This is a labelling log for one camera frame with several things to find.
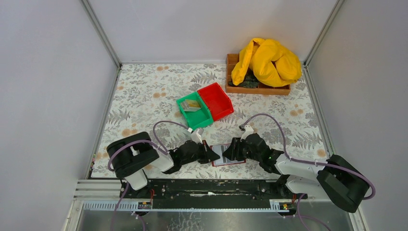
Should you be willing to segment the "green plastic bin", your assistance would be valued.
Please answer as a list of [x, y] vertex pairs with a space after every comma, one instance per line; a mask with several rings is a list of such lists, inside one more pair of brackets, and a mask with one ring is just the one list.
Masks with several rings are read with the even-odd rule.
[[[200, 105], [201, 108], [195, 112], [187, 112], [181, 106], [181, 103], [185, 100], [197, 101], [197, 103]], [[176, 103], [178, 105], [178, 108], [181, 114], [185, 118], [190, 128], [192, 129], [205, 128], [214, 122], [211, 116], [210, 110], [205, 105], [204, 101], [202, 100], [198, 92], [195, 91], [187, 96], [177, 99]]]

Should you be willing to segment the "gold credit card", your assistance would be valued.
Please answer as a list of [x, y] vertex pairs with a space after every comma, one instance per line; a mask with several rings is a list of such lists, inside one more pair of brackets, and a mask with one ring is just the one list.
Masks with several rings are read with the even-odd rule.
[[200, 104], [197, 102], [197, 101], [195, 101], [195, 100], [189, 100], [189, 99], [186, 99], [186, 100], [184, 100], [183, 102], [182, 102], [182, 105], [183, 105], [183, 107], [188, 107], [188, 108], [198, 108], [198, 107], [201, 107], [200, 106]]

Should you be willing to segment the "red plastic bin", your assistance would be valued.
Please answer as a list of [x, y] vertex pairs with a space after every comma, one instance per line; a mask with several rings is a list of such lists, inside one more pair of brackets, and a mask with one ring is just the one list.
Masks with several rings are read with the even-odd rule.
[[214, 121], [218, 121], [234, 112], [231, 99], [218, 83], [210, 84], [197, 92], [209, 109]]

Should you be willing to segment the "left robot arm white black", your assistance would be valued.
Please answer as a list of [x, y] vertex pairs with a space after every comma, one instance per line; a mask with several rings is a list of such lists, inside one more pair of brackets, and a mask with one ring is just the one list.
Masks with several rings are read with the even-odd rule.
[[189, 131], [191, 139], [168, 152], [152, 142], [147, 132], [112, 142], [106, 148], [109, 155], [107, 167], [117, 178], [124, 179], [137, 191], [148, 184], [148, 178], [143, 170], [148, 165], [164, 174], [172, 174], [179, 171], [183, 165], [192, 162], [208, 164], [220, 159], [219, 154], [212, 151], [202, 139], [203, 129], [190, 128]]

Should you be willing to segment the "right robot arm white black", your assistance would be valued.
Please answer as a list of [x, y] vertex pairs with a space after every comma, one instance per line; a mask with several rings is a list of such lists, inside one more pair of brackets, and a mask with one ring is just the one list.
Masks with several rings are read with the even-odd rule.
[[356, 212], [370, 188], [364, 176], [339, 155], [323, 162], [289, 158], [256, 133], [233, 138], [222, 155], [231, 161], [255, 160], [266, 172], [279, 174], [278, 181], [290, 192], [328, 198], [349, 213]]

